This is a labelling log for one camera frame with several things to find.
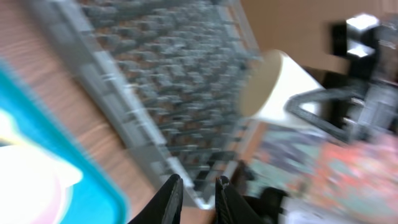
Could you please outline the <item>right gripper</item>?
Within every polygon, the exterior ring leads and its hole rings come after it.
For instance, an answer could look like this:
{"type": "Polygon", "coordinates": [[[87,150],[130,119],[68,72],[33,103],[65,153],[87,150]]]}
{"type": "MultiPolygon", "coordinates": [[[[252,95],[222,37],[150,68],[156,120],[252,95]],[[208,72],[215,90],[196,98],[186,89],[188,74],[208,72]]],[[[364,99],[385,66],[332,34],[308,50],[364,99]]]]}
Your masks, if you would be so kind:
{"type": "Polygon", "coordinates": [[[292,96],[285,110],[344,143],[374,141],[397,118],[397,85],[385,80],[354,82],[342,88],[313,90],[292,96]],[[307,103],[347,100],[343,129],[301,106],[307,103]]]}

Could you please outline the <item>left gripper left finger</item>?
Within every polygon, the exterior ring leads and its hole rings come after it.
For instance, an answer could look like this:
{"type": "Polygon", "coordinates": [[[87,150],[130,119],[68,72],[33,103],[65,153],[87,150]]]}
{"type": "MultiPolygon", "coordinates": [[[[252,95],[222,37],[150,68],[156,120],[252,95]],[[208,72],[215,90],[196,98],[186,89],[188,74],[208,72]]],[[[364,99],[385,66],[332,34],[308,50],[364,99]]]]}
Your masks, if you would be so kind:
{"type": "Polygon", "coordinates": [[[182,204],[183,179],[172,174],[128,224],[179,224],[182,204]]]}

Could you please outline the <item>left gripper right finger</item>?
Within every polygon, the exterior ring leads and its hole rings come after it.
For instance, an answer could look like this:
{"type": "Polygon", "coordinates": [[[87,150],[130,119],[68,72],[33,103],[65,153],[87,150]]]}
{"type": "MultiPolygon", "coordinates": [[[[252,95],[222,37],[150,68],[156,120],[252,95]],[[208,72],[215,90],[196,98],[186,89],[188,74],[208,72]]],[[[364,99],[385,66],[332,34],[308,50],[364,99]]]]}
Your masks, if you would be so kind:
{"type": "Polygon", "coordinates": [[[226,176],[215,182],[215,210],[217,224],[269,224],[259,198],[239,194],[226,176]]]}

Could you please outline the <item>white cup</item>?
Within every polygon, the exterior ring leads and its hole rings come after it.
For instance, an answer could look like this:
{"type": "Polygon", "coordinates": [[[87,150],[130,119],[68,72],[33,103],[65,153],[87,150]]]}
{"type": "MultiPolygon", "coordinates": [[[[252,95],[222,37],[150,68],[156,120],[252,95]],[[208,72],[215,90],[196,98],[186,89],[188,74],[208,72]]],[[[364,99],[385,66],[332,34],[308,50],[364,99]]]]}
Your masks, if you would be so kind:
{"type": "Polygon", "coordinates": [[[238,97],[238,109],[244,117],[294,129],[314,127],[285,107],[291,97],[323,87],[285,52],[265,52],[249,74],[238,97]]]}

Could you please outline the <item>large white bowl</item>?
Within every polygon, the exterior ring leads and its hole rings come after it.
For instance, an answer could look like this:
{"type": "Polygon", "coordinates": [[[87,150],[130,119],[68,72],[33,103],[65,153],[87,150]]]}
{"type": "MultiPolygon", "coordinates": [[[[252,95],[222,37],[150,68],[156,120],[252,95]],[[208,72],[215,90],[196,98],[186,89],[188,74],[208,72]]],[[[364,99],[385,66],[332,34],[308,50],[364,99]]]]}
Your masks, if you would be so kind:
{"type": "Polygon", "coordinates": [[[80,169],[28,146],[1,147],[1,223],[60,223],[80,169]]]}

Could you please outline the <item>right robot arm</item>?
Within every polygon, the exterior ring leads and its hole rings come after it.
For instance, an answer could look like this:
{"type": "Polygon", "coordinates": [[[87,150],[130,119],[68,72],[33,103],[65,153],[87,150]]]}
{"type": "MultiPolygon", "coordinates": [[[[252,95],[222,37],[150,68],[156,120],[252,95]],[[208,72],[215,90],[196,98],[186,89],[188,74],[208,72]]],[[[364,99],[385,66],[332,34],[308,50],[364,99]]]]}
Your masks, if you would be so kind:
{"type": "Polygon", "coordinates": [[[330,53],[346,75],[327,72],[322,90],[292,96],[285,109],[345,143],[397,132],[397,14],[358,14],[328,23],[330,53]]]}

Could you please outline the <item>grey dishwasher rack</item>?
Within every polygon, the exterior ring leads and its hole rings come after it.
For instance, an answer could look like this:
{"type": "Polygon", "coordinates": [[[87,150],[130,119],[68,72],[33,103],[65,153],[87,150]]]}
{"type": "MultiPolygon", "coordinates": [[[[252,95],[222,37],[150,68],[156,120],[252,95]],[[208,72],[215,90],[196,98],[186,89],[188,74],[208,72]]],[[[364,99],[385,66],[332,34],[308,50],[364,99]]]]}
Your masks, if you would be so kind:
{"type": "Polygon", "coordinates": [[[209,210],[257,124],[238,91],[258,45],[239,1],[26,1],[154,187],[209,210]]]}

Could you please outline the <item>teal serving tray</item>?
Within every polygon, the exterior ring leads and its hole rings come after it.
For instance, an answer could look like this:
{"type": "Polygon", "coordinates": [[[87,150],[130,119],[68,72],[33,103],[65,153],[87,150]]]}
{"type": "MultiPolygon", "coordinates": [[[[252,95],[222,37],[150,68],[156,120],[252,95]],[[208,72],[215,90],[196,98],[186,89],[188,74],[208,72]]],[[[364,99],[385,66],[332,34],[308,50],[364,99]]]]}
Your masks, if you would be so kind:
{"type": "Polygon", "coordinates": [[[92,163],[82,148],[34,94],[1,64],[1,110],[16,121],[23,142],[3,146],[28,146],[44,150],[71,163],[83,173],[73,186],[70,206],[60,223],[126,223],[129,206],[121,191],[92,163]]]}

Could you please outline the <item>yellow plastic spoon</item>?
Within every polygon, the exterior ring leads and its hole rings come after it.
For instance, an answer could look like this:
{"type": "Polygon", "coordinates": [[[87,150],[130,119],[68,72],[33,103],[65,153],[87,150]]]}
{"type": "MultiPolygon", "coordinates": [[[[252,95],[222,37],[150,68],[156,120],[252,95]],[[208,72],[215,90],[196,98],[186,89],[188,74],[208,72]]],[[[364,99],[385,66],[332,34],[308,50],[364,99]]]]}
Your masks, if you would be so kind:
{"type": "Polygon", "coordinates": [[[23,142],[15,119],[4,110],[1,110],[1,141],[9,144],[23,142]]]}

